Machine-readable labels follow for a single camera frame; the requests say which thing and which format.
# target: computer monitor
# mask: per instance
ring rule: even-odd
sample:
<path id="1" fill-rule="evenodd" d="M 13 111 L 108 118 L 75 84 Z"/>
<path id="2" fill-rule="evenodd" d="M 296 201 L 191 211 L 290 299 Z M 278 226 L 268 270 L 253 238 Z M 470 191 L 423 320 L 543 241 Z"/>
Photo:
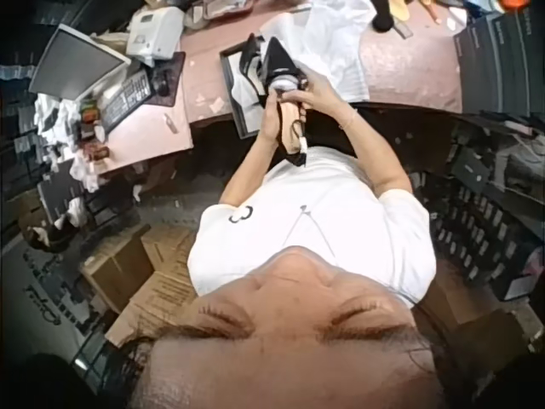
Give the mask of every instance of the computer monitor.
<path id="1" fill-rule="evenodd" d="M 129 65 L 129 58 L 61 24 L 43 52 L 29 90 L 80 101 Z"/>

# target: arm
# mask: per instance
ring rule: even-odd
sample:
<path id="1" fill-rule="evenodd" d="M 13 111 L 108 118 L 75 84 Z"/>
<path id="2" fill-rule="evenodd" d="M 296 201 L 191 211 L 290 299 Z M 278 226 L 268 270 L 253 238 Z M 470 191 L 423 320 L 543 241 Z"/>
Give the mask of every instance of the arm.
<path id="1" fill-rule="evenodd" d="M 410 180 L 388 142 L 352 107 L 343 102 L 333 117 L 352 144 L 359 166 L 370 179 L 376 197 L 391 189 L 412 193 Z"/>
<path id="2" fill-rule="evenodd" d="M 352 143 L 359 166 L 369 177 L 376 197 L 391 189 L 412 193 L 409 177 L 386 140 L 341 100 L 326 77 L 307 67 L 302 70 L 307 75 L 307 90 L 291 91 L 284 94 L 282 100 L 301 102 L 304 108 L 325 113 L 339 123 Z"/>
<path id="3" fill-rule="evenodd" d="M 221 194 L 220 204 L 239 207 L 261 186 L 278 147 L 276 137 L 279 130 L 277 96 L 275 92 L 271 92 L 267 98 L 259 134 L 242 164 L 227 183 Z"/>

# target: desk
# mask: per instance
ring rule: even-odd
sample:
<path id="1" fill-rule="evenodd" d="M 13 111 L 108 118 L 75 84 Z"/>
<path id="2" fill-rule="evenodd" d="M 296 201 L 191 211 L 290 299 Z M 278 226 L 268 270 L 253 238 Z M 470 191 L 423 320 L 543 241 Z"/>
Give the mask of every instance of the desk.
<path id="1" fill-rule="evenodd" d="M 413 37 L 404 40 L 395 30 L 380 34 L 372 27 L 362 35 L 359 50 L 370 101 L 459 113 L 462 90 L 452 41 L 454 32 L 446 27 L 449 13 L 436 7 L 443 20 L 443 24 L 437 26 L 418 2 L 410 4 L 409 9 L 411 17 L 407 26 L 413 31 Z M 278 2 L 260 0 L 252 14 L 242 19 L 184 33 L 180 49 L 186 52 L 186 63 L 175 106 L 139 107 L 110 134 L 108 146 L 112 157 L 97 170 L 104 173 L 190 149 L 189 124 L 199 126 L 229 118 L 232 109 L 221 70 L 220 51 L 245 41 L 251 32 L 257 32 L 266 21 L 283 11 L 285 6 Z M 165 113 L 175 122 L 178 134 L 170 132 L 164 122 Z"/>

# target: white t-shirt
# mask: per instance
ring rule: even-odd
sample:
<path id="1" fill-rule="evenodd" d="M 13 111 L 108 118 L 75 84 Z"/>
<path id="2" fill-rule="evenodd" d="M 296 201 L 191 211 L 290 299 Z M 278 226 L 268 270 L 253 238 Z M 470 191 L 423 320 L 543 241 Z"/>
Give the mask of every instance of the white t-shirt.
<path id="1" fill-rule="evenodd" d="M 399 189 L 377 199 L 355 158 L 313 147 L 306 167 L 281 162 L 240 207 L 204 211 L 188 260 L 195 290 L 204 295 L 244 277 L 291 245 L 413 302 L 435 275 L 429 214 L 420 202 Z"/>

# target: woman's right hand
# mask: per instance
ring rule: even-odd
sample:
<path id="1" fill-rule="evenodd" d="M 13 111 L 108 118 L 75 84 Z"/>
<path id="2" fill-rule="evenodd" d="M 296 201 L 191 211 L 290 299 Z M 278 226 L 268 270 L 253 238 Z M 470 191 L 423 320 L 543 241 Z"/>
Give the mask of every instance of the woman's right hand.
<path id="1" fill-rule="evenodd" d="M 326 76 L 302 64 L 300 68 L 307 76 L 307 89 L 286 92 L 282 95 L 281 102 L 300 102 L 304 109 L 311 108 L 334 118 L 345 102 L 335 92 Z"/>

